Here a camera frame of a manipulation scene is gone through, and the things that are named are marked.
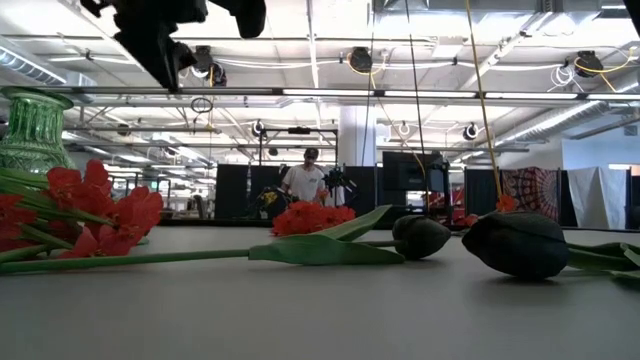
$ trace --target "patterned fabric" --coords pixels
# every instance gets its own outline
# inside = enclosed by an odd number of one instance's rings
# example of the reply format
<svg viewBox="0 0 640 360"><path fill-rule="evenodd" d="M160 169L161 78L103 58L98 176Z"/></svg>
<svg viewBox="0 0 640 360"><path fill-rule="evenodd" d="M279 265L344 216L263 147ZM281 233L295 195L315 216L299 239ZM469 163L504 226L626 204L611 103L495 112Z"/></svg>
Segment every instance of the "patterned fabric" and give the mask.
<svg viewBox="0 0 640 360"><path fill-rule="evenodd" d="M530 167L502 170L504 193L516 200L516 209L534 211L558 221L558 172Z"/></svg>

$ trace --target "yellow cable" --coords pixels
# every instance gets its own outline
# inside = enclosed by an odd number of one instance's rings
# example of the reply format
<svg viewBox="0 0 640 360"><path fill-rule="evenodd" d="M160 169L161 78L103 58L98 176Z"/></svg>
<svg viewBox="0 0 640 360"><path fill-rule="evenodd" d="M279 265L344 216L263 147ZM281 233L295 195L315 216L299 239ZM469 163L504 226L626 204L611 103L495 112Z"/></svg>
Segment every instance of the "yellow cable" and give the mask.
<svg viewBox="0 0 640 360"><path fill-rule="evenodd" d="M589 71L589 72L596 73L596 74L607 74L607 73L618 71L618 70L621 70L621 69L624 69L625 67L627 67L627 65L629 65L629 63L631 62L631 57L633 57L633 50L634 50L633 48L629 49L629 56L627 57L627 61L624 64L622 64L620 66L616 66L613 69L608 69L608 70L589 69L589 68L584 67L582 65L578 65L578 60L580 60L580 58L576 58L576 60L573 62L573 64L578 69L582 69L582 70Z"/></svg>
<svg viewBox="0 0 640 360"><path fill-rule="evenodd" d="M375 80L373 80L373 75L371 75L371 87L373 87L374 90L376 89L376 82L375 82ZM420 161L420 158L418 157L418 155L416 155L416 152L413 151L413 149L407 144L407 141L402 137L402 134L400 134L400 130L398 130L398 128L396 127L394 121L391 120L391 116L389 116L389 114L387 114L387 110L385 110L384 105L382 104L382 101L380 100L380 98L376 96L376 99L378 100L378 104L380 104L380 108L382 108L382 112L384 112L384 115L387 117L387 120L389 120L389 122L391 123L391 126L393 127L393 130L396 131L396 134L398 134L398 137L400 137L400 140L405 145L407 145L407 148L409 149L409 151L411 151L411 154L413 155L413 157L416 158L416 161L418 162L418 165L420 165L420 170L422 170L422 178L423 178L423 180L426 181L427 172L424 169L424 165L422 164L422 161Z"/></svg>
<svg viewBox="0 0 640 360"><path fill-rule="evenodd" d="M616 88L613 87L611 82L609 82L609 79L607 79L607 77L604 74L600 74L600 76L602 77L602 80L604 80L604 82L607 83L607 85L609 85L609 89L611 89L611 91L618 92L618 90L616 90Z"/></svg>
<svg viewBox="0 0 640 360"><path fill-rule="evenodd" d="M493 152L491 144L491 132L489 131L489 121L487 120L487 107L484 101L484 92L482 91L482 79L480 76L480 68L478 66L478 51L476 49L476 40L473 36L473 20L471 19L471 3L466 0L467 19L469 20L469 30L471 32L471 48L473 49L473 63L476 69L476 77L478 78L478 94L480 95L480 105L482 105L482 120L484 121L484 131L487 134L487 145L489 146L489 155L491 156L491 166L493 167L493 177L496 181L496 189L498 190L498 198L502 197L502 186L500 185L500 174L496 165L496 155Z"/></svg>

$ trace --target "column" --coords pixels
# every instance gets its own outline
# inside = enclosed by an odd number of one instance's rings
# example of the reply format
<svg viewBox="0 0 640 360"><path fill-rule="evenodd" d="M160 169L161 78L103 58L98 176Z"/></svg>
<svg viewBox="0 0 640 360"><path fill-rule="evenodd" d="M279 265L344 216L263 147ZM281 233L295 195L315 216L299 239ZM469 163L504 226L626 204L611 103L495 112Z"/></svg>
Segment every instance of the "column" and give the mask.
<svg viewBox="0 0 640 360"><path fill-rule="evenodd" d="M376 109L366 106L343 106L338 123L338 164L376 166Z"/></svg>

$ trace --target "white t-shirt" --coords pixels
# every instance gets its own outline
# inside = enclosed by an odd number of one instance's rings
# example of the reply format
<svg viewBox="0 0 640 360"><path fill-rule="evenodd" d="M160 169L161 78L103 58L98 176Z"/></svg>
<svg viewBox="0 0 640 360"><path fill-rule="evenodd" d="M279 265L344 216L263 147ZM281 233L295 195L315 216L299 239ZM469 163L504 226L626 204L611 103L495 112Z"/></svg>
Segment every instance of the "white t-shirt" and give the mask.
<svg viewBox="0 0 640 360"><path fill-rule="evenodd" d="M300 200L313 201L318 190L324 189L322 178L324 173L315 166L307 171L304 165L296 165L289 169L282 182L289 185L291 193Z"/></svg>

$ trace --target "black wire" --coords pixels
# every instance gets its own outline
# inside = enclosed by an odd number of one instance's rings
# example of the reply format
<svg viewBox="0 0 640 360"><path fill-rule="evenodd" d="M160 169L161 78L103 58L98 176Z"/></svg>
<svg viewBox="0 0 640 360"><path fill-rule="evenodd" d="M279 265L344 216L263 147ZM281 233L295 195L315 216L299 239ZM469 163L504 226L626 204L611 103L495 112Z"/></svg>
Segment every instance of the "black wire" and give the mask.
<svg viewBox="0 0 640 360"><path fill-rule="evenodd" d="M364 142L362 143L362 161L360 162L360 166L364 166L364 155L365 152L367 151L367 132L369 130L369 104L371 103L371 77L373 75L371 75L371 70L373 70L373 38L375 35L375 24L373 24L373 27L371 29L371 45L369 46L369 49L371 51L371 69L369 70L369 83L367 84L367 112L366 112L366 119L364 122Z"/></svg>
<svg viewBox="0 0 640 360"><path fill-rule="evenodd" d="M409 27L409 47L411 48L411 64L413 65L413 85L416 91L416 108L418 110L418 132L420 133L420 149L422 151L422 160L424 161L425 153L424 153L424 139L422 135L422 116L420 115L420 97L418 96L418 74L416 71L416 56L413 51L413 36L411 35L411 16L409 15L409 0L404 0L404 4L407 11L407 26ZM425 169L425 170L426 171L425 171L425 177L423 179L423 182L424 182L425 197L427 197L429 194L429 185L427 184L426 174L428 173L429 170L428 169Z"/></svg>

